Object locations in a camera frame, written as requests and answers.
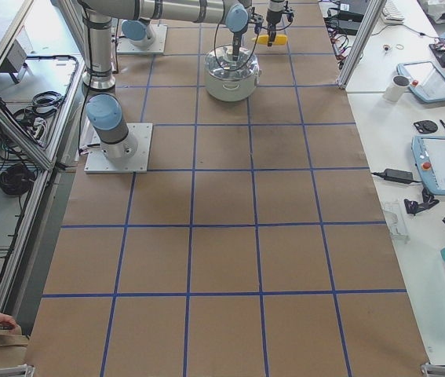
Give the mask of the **person hand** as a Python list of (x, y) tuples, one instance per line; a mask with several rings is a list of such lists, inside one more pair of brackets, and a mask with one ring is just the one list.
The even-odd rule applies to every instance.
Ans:
[(21, 333), (21, 328), (16, 320), (12, 316), (4, 313), (0, 313), (0, 328), (9, 331), (11, 334)]

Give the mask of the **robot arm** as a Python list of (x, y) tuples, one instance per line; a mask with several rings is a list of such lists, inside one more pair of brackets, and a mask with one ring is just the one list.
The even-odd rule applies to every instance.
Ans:
[(294, 11), (287, 1), (270, 1), (265, 16), (256, 14), (251, 1), (136, 1), (135, 14), (122, 16), (122, 32), (133, 44), (150, 46), (155, 41), (152, 20), (179, 20), (192, 23), (225, 25), (233, 34), (232, 52), (242, 45), (248, 25), (255, 25), (255, 32), (268, 32), (271, 46), (278, 31), (277, 25), (284, 16), (291, 23)]
[(129, 136), (119, 101), (111, 93), (111, 20), (130, 21), (144, 28), (150, 20), (179, 20), (224, 25), (233, 34), (229, 61), (239, 59), (241, 39), (250, 24), (251, 1), (80, 1), (86, 70), (83, 84), (90, 99), (85, 115), (100, 138), (106, 156), (133, 154), (137, 143)]

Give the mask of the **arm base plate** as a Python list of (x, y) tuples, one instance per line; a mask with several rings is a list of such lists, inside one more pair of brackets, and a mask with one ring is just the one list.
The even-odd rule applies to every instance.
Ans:
[(118, 144), (102, 143), (93, 132), (86, 155), (87, 174), (146, 173), (150, 156), (152, 123), (128, 123), (129, 133)]
[(168, 27), (161, 24), (151, 24), (151, 38), (134, 41), (126, 38), (125, 34), (119, 39), (118, 55), (155, 55), (164, 54)]

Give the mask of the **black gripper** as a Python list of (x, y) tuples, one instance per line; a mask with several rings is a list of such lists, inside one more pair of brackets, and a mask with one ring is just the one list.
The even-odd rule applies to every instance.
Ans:
[(289, 24), (294, 20), (294, 10), (289, 5), (268, 5), (265, 10), (263, 7), (253, 5), (251, 10), (256, 25), (268, 28), (268, 47), (272, 47), (275, 42), (276, 28), (282, 22), (282, 18), (285, 17)]
[(232, 59), (233, 60), (239, 59), (239, 48), (241, 46), (241, 40), (242, 40), (241, 32), (236, 32), (233, 34), (233, 39), (232, 39)]

